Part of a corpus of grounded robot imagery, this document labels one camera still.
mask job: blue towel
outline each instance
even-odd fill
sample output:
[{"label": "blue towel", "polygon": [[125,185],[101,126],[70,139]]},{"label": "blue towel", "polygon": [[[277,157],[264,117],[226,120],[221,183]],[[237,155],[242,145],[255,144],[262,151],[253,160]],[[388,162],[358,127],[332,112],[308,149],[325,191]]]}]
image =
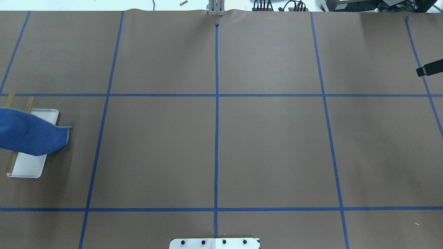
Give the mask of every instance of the blue towel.
[{"label": "blue towel", "polygon": [[59,127],[34,114],[0,107],[0,148],[33,156],[65,146],[70,127]]}]

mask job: black device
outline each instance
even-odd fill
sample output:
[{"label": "black device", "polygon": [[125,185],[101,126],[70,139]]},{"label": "black device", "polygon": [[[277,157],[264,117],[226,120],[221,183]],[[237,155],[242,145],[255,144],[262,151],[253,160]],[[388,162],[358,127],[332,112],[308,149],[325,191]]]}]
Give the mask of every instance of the black device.
[{"label": "black device", "polygon": [[330,12],[361,12],[374,10],[380,0],[326,0]]},{"label": "black device", "polygon": [[438,74],[441,72],[443,72],[443,59],[428,63],[421,68],[417,68],[418,77]]}]

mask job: grid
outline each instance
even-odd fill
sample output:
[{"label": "grid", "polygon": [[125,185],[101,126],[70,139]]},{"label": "grid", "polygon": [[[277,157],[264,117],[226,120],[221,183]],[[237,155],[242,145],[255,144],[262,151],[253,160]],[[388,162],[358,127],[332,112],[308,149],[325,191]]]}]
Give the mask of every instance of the grid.
[{"label": "grid", "polygon": [[[219,29],[223,28],[219,23],[215,23],[215,94],[178,94],[178,93],[111,93],[112,83],[113,83],[113,75],[114,69],[116,65],[116,60],[118,56],[120,35],[122,32],[123,22],[124,22],[124,14],[121,13],[120,24],[117,34],[117,41],[115,44],[115,51],[113,55],[112,68],[109,76],[109,84],[107,88],[107,93],[102,94],[94,94],[94,93],[19,93],[17,96],[41,96],[41,97],[105,97],[105,105],[103,109],[100,131],[98,136],[97,148],[95,152],[95,159],[93,163],[92,175],[90,178],[90,185],[88,191],[88,197],[85,208],[0,208],[0,211],[3,212],[22,212],[22,211],[40,211],[40,212],[81,212],[84,213],[84,220],[82,224],[82,232],[79,242],[79,248],[83,246],[83,240],[85,237],[85,232],[87,230],[87,222],[88,222],[88,214],[89,212],[212,212],[214,214],[214,236],[219,236],[218,233],[218,212],[296,212],[296,211],[339,211],[341,215],[342,221],[342,230],[343,230],[343,239],[345,243],[345,247],[350,248],[348,242],[348,232],[346,228],[346,219],[345,219],[345,211],[376,211],[376,210],[443,210],[443,206],[344,206],[342,199],[342,190],[340,186],[339,180],[339,171],[337,167],[337,161],[335,157],[335,149],[334,149],[334,141],[333,141],[333,133],[331,131],[330,124],[330,116],[328,111],[328,103],[327,99],[330,97],[423,97],[428,98],[431,104],[432,111],[435,116],[435,121],[437,122],[440,135],[443,137],[443,129],[441,123],[439,121],[438,113],[434,105],[433,98],[434,97],[443,97],[443,94],[431,94],[429,87],[427,85],[426,78],[423,76],[423,84],[425,86],[427,94],[336,94],[336,93],[326,93],[325,86],[323,83],[322,69],[320,63],[319,49],[317,45],[317,38],[315,32],[315,23],[312,12],[310,13],[311,19],[311,28],[312,28],[312,36],[314,40],[315,47],[315,56],[318,67],[319,74],[319,82],[321,86],[321,94],[223,94],[219,92],[219,71],[218,71],[218,41],[219,41]],[[26,29],[26,24],[28,23],[31,12],[28,12],[26,15],[26,19],[23,23],[23,27],[21,29],[19,38],[17,40],[16,46],[12,53],[8,68],[6,70],[5,76],[2,81],[2,85],[0,86],[0,96],[6,96],[6,93],[3,93],[3,88],[7,82],[8,73],[10,71],[11,66],[13,65],[14,57],[19,48],[20,41],[22,39],[23,33]],[[421,67],[414,42],[412,39],[411,31],[409,28],[409,19],[405,19],[405,28],[407,29],[411,48],[414,53],[417,66]],[[108,103],[110,97],[211,97],[215,99],[215,144],[214,144],[214,207],[203,207],[203,208],[92,208],[90,207],[94,180],[97,170],[97,163],[99,160],[101,141],[103,136],[103,131],[105,127],[106,114],[108,109]],[[219,143],[219,99],[223,97],[321,97],[323,100],[323,107],[325,112],[325,121],[327,126],[327,133],[330,143],[330,153],[334,167],[334,176],[335,176],[335,184],[337,188],[338,194],[338,207],[219,207],[218,206],[218,143]]]}]

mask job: blue tape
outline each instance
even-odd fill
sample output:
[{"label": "blue tape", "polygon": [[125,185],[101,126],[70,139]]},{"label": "blue tape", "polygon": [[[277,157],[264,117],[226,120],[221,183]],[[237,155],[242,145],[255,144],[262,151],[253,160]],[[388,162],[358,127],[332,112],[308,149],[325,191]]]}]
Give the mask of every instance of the blue tape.
[{"label": "blue tape", "polygon": [[84,212],[85,208],[34,208],[34,207],[6,207],[0,212]]},{"label": "blue tape", "polygon": [[326,124],[327,124],[327,127],[328,127],[328,135],[329,135],[329,144],[330,144],[330,148],[331,148],[332,163],[334,165],[335,184],[337,186],[338,203],[339,203],[340,209],[341,209],[340,210],[340,215],[342,217],[343,236],[344,236],[344,239],[345,239],[346,249],[349,249],[348,231],[347,231],[347,228],[346,228],[345,212],[343,211],[342,191],[341,191],[341,187],[340,187],[340,180],[338,178],[337,161],[335,159],[334,142],[332,140],[332,132],[331,132],[330,121],[329,121],[328,106],[327,106],[327,102],[326,102],[325,87],[324,87],[324,84],[323,84],[322,68],[321,68],[321,65],[320,65],[319,49],[318,49],[318,46],[317,46],[317,38],[315,36],[314,17],[312,15],[312,12],[310,12],[310,15],[311,15],[312,36],[314,38],[315,56],[317,58],[317,67],[318,67],[318,70],[319,70],[320,86],[322,88],[323,106],[325,108]]},{"label": "blue tape", "polygon": [[219,207],[220,212],[340,211],[339,207]]},{"label": "blue tape", "polygon": [[214,157],[214,237],[218,235],[218,26],[215,24],[215,157]]},{"label": "blue tape", "polygon": [[[414,52],[414,56],[417,61],[417,66],[421,67],[420,60],[418,59],[417,51],[415,49],[414,41],[412,39],[411,30],[409,29],[409,17],[406,17],[404,19],[404,23],[406,24],[406,29],[408,31],[409,41],[411,42],[411,47],[412,47],[412,51]],[[429,97],[429,102],[431,103],[432,111],[434,112],[435,120],[437,121],[437,126],[440,131],[440,136],[443,138],[443,128],[440,123],[440,119],[437,114],[437,110],[435,109],[434,101],[432,100],[432,95],[431,95],[431,92],[430,92],[429,87],[427,85],[426,78],[424,76],[422,76],[421,79],[423,80],[424,87],[426,88],[427,96]]]},{"label": "blue tape", "polygon": [[86,231],[86,224],[88,221],[89,206],[91,204],[92,189],[94,186],[94,179],[95,179],[95,173],[96,173],[96,169],[97,169],[98,156],[100,154],[100,146],[101,146],[101,138],[103,136],[103,128],[105,127],[106,112],[108,110],[109,94],[111,92],[115,62],[117,60],[117,52],[118,52],[118,45],[120,43],[120,35],[121,35],[121,28],[123,25],[123,18],[124,18],[124,11],[121,12],[120,25],[118,28],[118,35],[117,35],[117,42],[116,42],[115,51],[114,51],[114,58],[113,58],[113,62],[112,62],[111,73],[109,75],[108,93],[106,96],[105,107],[103,109],[103,116],[101,118],[100,133],[98,135],[97,149],[95,152],[95,159],[94,159],[94,165],[92,168],[91,181],[89,183],[88,199],[86,201],[86,210],[85,210],[85,216],[83,218],[82,233],[80,235],[80,242],[78,244],[79,249],[81,249],[83,247],[83,239],[85,238],[85,231]]},{"label": "blue tape", "polygon": [[[20,97],[217,97],[214,93],[17,93]],[[221,93],[219,97],[429,97],[428,94],[353,94],[353,93]],[[443,94],[431,94],[443,97]]]},{"label": "blue tape", "polygon": [[443,206],[367,206],[344,207],[344,211],[377,211],[377,210],[443,210]]},{"label": "blue tape", "polygon": [[89,212],[214,212],[214,208],[89,208]]},{"label": "blue tape", "polygon": [[31,12],[28,11],[28,13],[26,15],[26,18],[25,18],[25,22],[23,23],[23,26],[22,26],[22,31],[20,31],[20,35],[19,35],[19,38],[17,39],[16,46],[14,47],[14,51],[12,52],[11,60],[9,60],[8,68],[6,69],[6,73],[4,74],[3,81],[2,81],[1,86],[0,86],[0,93],[3,92],[4,85],[5,85],[6,80],[8,78],[9,70],[11,69],[12,62],[14,61],[14,57],[16,56],[17,49],[19,48],[20,41],[22,39],[23,33],[25,32],[26,24],[27,24],[27,22],[29,20],[29,16],[30,15],[31,15]]},{"label": "blue tape", "polygon": [[[355,206],[355,207],[219,207],[219,212],[318,212],[318,211],[383,211],[443,210],[443,206]],[[0,212],[85,212],[86,208],[4,207]],[[88,212],[214,212],[212,207],[189,208],[89,208]]]}]

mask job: white plate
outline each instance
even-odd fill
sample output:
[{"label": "white plate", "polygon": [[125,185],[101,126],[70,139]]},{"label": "white plate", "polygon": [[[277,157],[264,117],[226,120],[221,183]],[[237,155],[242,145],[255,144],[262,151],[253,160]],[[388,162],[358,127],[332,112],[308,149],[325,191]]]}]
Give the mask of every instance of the white plate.
[{"label": "white plate", "polygon": [[[53,125],[57,122],[58,110],[56,109],[32,109],[31,113]],[[6,175],[9,177],[38,178],[42,175],[46,156],[31,156],[19,152],[14,170]]]},{"label": "white plate", "polygon": [[260,249],[259,238],[173,239],[169,249]]}]

